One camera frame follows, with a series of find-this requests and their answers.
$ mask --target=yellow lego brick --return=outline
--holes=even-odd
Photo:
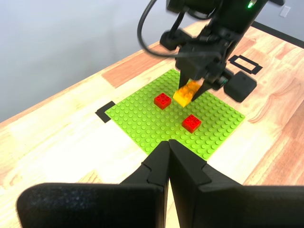
[[[179,90],[177,90],[173,96],[173,99],[176,100],[182,107],[186,107],[192,100],[194,94],[200,88],[200,84],[195,81],[191,81]]]

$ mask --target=green lego baseplate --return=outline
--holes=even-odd
[[[154,98],[161,93],[173,98],[179,78],[179,72],[169,70],[107,110],[106,114],[147,154],[161,141],[176,139],[206,160],[245,116],[209,92],[185,108],[172,99],[171,104],[161,110],[154,104]],[[182,122],[191,114],[202,121],[192,134],[182,127]]]

